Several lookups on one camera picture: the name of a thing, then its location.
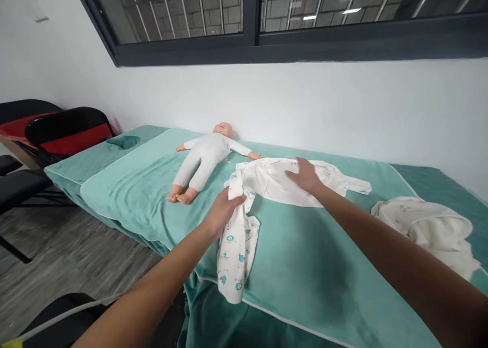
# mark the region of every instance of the bed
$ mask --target bed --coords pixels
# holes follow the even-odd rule
[[[143,126],[116,137],[119,142],[116,140],[115,144],[101,143],[45,171],[57,187],[87,212],[165,255],[201,221],[232,167],[246,160],[231,154],[228,161],[216,168],[191,206],[164,202],[185,156],[175,153],[174,147],[199,135]],[[417,194],[426,201],[450,207],[471,220],[474,232],[468,241],[474,257],[483,266],[488,263],[483,247],[488,238],[488,207],[438,169],[244,144],[266,157],[324,160],[346,175],[370,181],[373,194],[347,195],[367,211],[378,200]],[[209,249],[185,283],[187,319],[180,346],[362,347],[392,346],[398,341],[403,346],[439,346],[415,312],[325,210],[294,207],[257,198],[253,211],[262,222],[262,231],[244,303],[230,305],[219,294],[215,276],[217,245]],[[281,223],[273,224],[274,219]],[[298,223],[305,228],[296,230],[294,225]],[[293,255],[300,254],[306,245],[311,246],[309,250],[326,249],[326,260],[315,262],[314,255]],[[276,277],[278,285],[265,281],[267,275]],[[479,270],[471,283],[488,294],[487,280],[484,270]]]

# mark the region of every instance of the doll foot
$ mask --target doll foot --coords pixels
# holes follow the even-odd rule
[[[185,194],[177,195],[176,198],[178,199],[178,202],[188,205],[192,202],[193,199],[195,199],[197,194],[198,191],[193,188],[188,188]]]
[[[171,203],[176,203],[178,201],[178,194],[169,193],[168,196],[166,197],[166,200],[170,201]]]
[[[178,199],[178,202],[189,205],[192,202],[192,198],[187,196],[186,194],[180,194],[177,195],[176,198]]]

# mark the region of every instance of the hand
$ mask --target hand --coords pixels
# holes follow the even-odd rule
[[[298,174],[286,170],[286,176],[293,180],[304,191],[314,195],[317,190],[324,186],[315,173],[315,166],[301,157],[297,157],[296,160],[298,161]]]
[[[257,153],[254,153],[254,152],[249,152],[248,154],[248,157],[251,159],[251,160],[259,160],[260,158],[262,158],[262,156],[260,154],[257,154]]]
[[[225,188],[217,195],[215,201],[208,211],[207,216],[202,222],[204,227],[208,227],[214,236],[214,240],[217,240],[222,234],[222,229],[229,222],[230,217],[234,213],[234,209],[240,206],[246,200],[245,195],[241,195],[233,200],[228,200],[229,187]]]

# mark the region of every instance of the baby clothes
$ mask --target baby clothes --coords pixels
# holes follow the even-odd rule
[[[379,201],[371,214],[469,280],[479,268],[465,238],[473,225],[452,209],[415,197]]]
[[[243,156],[247,156],[251,152],[250,149],[220,133],[210,133],[185,142],[184,145],[190,152],[181,164],[173,184],[185,187],[198,163],[201,162],[190,180],[190,188],[198,192],[205,187],[215,167],[227,157],[230,151],[235,151]]]
[[[342,174],[337,167],[324,161],[310,161],[320,181],[336,193],[346,196],[351,190],[369,194],[371,184]],[[322,205],[311,194],[298,187],[285,174],[285,170],[298,173],[298,162],[286,158],[263,158],[238,164],[243,168],[242,182],[263,198],[301,207]]]
[[[238,304],[242,301],[244,284],[253,265],[260,224],[256,217],[246,215],[255,194],[242,185],[242,170],[237,168],[224,186],[229,186],[229,199],[242,194],[247,196],[245,203],[234,210],[225,225],[217,255],[219,292],[229,303]]]

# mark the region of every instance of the chair backrest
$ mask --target chair backrest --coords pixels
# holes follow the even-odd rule
[[[115,133],[103,112],[77,107],[34,119],[25,136],[41,153],[59,160],[115,137]]]
[[[0,125],[34,115],[59,112],[62,109],[47,101],[27,99],[0,104]]]

